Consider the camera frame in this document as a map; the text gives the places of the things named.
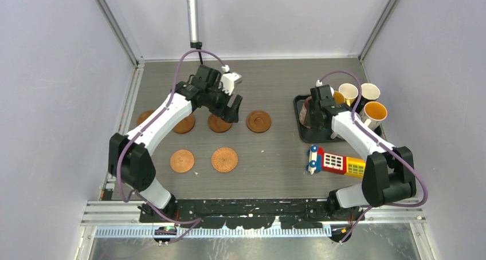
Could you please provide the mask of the dark wooden round coaster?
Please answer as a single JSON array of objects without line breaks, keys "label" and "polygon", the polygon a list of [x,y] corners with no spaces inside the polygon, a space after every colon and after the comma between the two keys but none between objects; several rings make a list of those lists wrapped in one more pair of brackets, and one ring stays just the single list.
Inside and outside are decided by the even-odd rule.
[{"label": "dark wooden round coaster", "polygon": [[224,133],[224,132],[228,131],[233,126],[232,123],[227,123],[223,119],[221,119],[220,117],[217,117],[214,114],[211,114],[208,117],[207,123],[208,123],[210,130],[212,130],[213,132],[216,132],[216,133]]}]

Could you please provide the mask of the blue mug yellow inside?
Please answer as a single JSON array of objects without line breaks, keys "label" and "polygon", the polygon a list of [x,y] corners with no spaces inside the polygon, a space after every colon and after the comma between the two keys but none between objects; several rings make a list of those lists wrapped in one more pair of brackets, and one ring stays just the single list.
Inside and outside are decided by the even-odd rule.
[{"label": "blue mug yellow inside", "polygon": [[339,91],[334,92],[333,98],[334,98],[336,104],[345,104],[346,103],[344,96]]}]

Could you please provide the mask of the pink floral mug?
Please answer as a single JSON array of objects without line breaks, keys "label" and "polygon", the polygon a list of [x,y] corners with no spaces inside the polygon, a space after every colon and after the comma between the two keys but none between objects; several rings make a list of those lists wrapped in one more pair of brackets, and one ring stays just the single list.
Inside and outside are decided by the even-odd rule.
[{"label": "pink floral mug", "polygon": [[309,102],[310,102],[311,99],[312,99],[312,97],[311,96],[308,96],[304,100],[303,105],[302,105],[302,107],[300,109],[300,112],[299,112],[299,122],[300,122],[300,124],[303,127],[306,127],[308,129],[310,129],[310,126],[306,122],[306,117],[307,117],[307,113],[308,113]]}]

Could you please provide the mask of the brown wooden coaster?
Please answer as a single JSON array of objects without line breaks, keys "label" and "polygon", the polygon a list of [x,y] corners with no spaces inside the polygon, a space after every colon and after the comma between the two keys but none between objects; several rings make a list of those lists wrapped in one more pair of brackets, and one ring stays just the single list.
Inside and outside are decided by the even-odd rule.
[{"label": "brown wooden coaster", "polygon": [[185,117],[174,128],[173,132],[184,134],[190,132],[195,126],[195,116],[193,114]]},{"label": "brown wooden coaster", "polygon": [[141,113],[138,118],[137,118],[137,125],[141,125],[145,120],[147,120],[152,114],[154,113],[154,110],[148,110],[143,113]]},{"label": "brown wooden coaster", "polygon": [[269,113],[261,110],[250,112],[246,117],[246,126],[254,133],[263,133],[270,129],[272,119]]}]

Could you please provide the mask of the woven rattan round coaster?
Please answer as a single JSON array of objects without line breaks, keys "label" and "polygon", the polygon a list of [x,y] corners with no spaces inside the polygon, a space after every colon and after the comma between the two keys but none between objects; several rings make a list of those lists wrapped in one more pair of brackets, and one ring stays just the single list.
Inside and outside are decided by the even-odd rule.
[{"label": "woven rattan round coaster", "polygon": [[230,172],[238,165],[237,152],[228,147],[219,148],[213,153],[211,157],[211,164],[218,172]]}]

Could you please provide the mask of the smooth orange round coaster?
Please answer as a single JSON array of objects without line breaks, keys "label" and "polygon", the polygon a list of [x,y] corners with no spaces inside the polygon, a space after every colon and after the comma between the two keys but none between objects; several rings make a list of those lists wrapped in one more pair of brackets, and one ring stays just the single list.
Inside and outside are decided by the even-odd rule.
[{"label": "smooth orange round coaster", "polygon": [[193,168],[194,164],[194,155],[186,149],[180,149],[174,152],[170,158],[170,166],[177,173],[188,172]]}]

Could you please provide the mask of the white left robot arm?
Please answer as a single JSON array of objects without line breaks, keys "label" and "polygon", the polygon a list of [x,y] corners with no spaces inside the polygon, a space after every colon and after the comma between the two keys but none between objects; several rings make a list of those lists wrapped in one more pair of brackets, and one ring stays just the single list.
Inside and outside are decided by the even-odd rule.
[{"label": "white left robot arm", "polygon": [[190,81],[180,81],[165,101],[144,122],[128,133],[115,133],[109,140],[108,173],[127,184],[154,206],[162,222],[175,217],[173,194],[156,179],[152,154],[159,143],[196,109],[206,107],[227,123],[238,122],[242,97],[234,95],[240,74],[224,66],[224,73],[200,65]]}]

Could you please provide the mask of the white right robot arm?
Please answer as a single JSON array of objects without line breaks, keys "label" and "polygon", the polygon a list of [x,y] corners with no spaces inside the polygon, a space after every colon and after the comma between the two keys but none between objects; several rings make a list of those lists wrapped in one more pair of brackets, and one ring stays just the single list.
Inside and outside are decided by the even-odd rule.
[{"label": "white right robot arm", "polygon": [[376,135],[347,104],[335,102],[329,85],[312,88],[310,95],[306,122],[332,130],[366,162],[360,184],[329,193],[332,219],[342,220],[352,207],[392,205],[416,195],[413,155],[407,147],[395,147]]}]

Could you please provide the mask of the black plastic tray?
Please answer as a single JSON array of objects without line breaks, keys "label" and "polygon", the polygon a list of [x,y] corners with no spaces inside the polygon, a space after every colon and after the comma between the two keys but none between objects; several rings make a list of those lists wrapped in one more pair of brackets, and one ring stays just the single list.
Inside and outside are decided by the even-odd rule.
[{"label": "black plastic tray", "polygon": [[297,126],[298,126],[298,131],[300,138],[302,141],[306,143],[326,143],[326,142],[332,142],[332,141],[343,141],[342,138],[336,137],[332,138],[331,135],[333,133],[332,129],[314,129],[314,128],[306,128],[303,127],[300,122],[299,122],[299,112],[300,109],[303,105],[304,100],[308,97],[311,96],[310,94],[300,94],[297,95],[293,99],[293,107],[295,110],[295,115],[296,115],[296,120],[297,120]]}]

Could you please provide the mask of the yellow mug white inside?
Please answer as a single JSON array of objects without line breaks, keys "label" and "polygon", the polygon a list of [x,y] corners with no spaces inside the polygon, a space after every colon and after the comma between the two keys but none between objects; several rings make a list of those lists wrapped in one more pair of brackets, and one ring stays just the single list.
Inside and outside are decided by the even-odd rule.
[{"label": "yellow mug white inside", "polygon": [[350,83],[341,84],[338,87],[338,92],[344,97],[344,102],[349,106],[353,105],[359,94],[358,88]]}]

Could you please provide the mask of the white mug orange inside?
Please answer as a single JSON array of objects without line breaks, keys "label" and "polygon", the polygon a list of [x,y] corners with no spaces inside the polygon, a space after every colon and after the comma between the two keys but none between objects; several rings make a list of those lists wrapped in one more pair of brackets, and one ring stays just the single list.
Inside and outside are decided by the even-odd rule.
[{"label": "white mug orange inside", "polygon": [[387,118],[388,110],[383,104],[377,101],[370,101],[365,104],[359,116],[362,123],[374,131]]}]

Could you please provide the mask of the toy block train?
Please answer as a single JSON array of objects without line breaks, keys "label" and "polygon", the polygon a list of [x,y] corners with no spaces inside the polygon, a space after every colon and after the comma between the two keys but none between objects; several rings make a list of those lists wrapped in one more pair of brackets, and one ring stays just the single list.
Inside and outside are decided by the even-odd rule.
[{"label": "toy block train", "polygon": [[322,147],[311,145],[306,152],[308,163],[305,170],[311,175],[324,172],[363,178],[366,162],[349,156],[337,155],[325,152]]}]

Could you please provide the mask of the silver microphone on tripod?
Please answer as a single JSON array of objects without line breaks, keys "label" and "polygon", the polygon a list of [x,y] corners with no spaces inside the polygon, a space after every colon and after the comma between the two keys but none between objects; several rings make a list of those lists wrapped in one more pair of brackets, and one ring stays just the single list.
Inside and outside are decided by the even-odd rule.
[{"label": "silver microphone on tripod", "polygon": [[198,0],[186,0],[187,15],[189,23],[190,47],[192,49],[202,49],[202,42],[199,39],[198,30]]}]

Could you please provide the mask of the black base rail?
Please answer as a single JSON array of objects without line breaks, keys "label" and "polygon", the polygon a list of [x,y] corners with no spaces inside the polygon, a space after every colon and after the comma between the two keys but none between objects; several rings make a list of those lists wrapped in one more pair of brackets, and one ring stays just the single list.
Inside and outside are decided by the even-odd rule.
[{"label": "black base rail", "polygon": [[326,199],[179,199],[162,214],[182,222],[182,228],[316,229],[323,222],[350,226],[362,214],[359,207],[336,209]]}]

